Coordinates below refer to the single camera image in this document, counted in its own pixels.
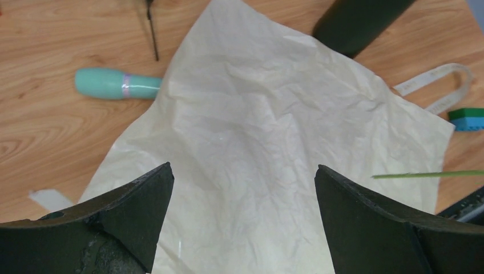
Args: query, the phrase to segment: white fabric bag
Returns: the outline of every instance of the white fabric bag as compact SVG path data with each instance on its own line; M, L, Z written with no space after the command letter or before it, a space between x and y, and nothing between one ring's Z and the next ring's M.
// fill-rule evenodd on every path
M334 273L318 164L433 212L453 126L381 78L240 0L213 0L156 101L117 139L80 202L171 162L153 273Z

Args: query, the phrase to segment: purple band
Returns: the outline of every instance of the purple band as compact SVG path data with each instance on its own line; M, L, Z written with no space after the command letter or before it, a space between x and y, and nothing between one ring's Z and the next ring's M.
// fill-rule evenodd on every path
M125 98L130 98L130 79L131 79L131 74L124 74L123 75L123 85L121 88L123 88L123 97Z

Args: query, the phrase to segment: blue and green block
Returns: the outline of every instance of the blue and green block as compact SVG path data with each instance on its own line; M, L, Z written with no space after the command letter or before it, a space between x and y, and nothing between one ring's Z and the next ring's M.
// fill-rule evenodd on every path
M460 108L448 114L455 131L484 130L484 108Z

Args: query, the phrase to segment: wood grain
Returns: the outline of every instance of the wood grain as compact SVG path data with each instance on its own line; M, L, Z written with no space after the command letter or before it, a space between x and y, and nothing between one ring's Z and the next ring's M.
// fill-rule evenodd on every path
M151 104L107 101L74 90L74 72L102 66L163 76L208 0L153 5L160 62L154 61L142 0L3 0L0 16L0 222L46 214L27 196L56 188L77 201L114 140ZM248 0L270 19L310 33L331 0ZM458 62L475 73L461 106L484 107L484 38L464 0L417 1L357 61L389 85ZM407 99L421 106L449 92L449 77ZM445 170L484 168L484 132L456 133ZM443 179L437 211L482 185Z

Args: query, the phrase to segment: dark green cylinder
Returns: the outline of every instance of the dark green cylinder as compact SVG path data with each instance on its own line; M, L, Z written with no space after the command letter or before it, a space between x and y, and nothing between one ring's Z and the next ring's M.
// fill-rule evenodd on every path
M415 0L336 0L314 27L313 36L354 58Z

